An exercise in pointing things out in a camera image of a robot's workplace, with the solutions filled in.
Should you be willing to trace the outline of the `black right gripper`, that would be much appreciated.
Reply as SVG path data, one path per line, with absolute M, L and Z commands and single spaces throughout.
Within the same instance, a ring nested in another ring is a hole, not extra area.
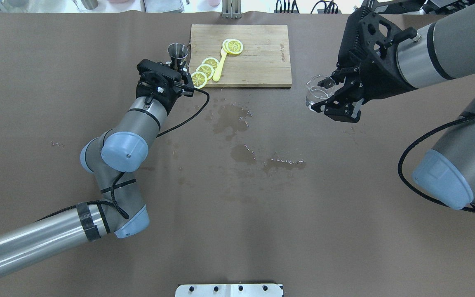
M 403 78 L 397 58 L 366 58 L 362 61 L 339 58 L 338 69 L 318 82 L 319 87 L 341 88 L 338 99 L 331 96 L 311 104 L 311 110 L 334 121 L 357 123 L 363 103 L 417 90 Z

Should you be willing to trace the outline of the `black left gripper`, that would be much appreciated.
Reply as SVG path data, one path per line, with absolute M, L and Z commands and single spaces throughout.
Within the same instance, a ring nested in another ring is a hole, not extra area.
M 137 83 L 136 98 L 153 97 L 169 113 L 179 97 L 193 96 L 194 85 L 191 75 L 184 71 L 179 71 L 179 73 L 182 76 L 182 82 L 168 80 L 153 72 L 143 73 Z

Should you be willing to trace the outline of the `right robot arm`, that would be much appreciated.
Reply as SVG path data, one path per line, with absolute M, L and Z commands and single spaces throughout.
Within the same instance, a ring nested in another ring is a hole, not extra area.
M 475 4 L 422 28 L 401 29 L 371 4 L 345 26 L 336 69 L 319 77 L 307 107 L 335 121 L 356 123 L 370 101 L 396 99 L 462 78 L 475 79 Z M 448 122 L 423 134 L 401 154 L 402 182 L 422 198 L 475 214 L 475 95 L 434 101 L 428 116 Z

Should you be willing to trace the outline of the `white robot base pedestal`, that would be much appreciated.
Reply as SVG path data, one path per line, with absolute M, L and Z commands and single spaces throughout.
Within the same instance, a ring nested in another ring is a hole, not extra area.
M 183 284 L 175 291 L 176 297 L 284 297 L 282 284 L 228 283 Z

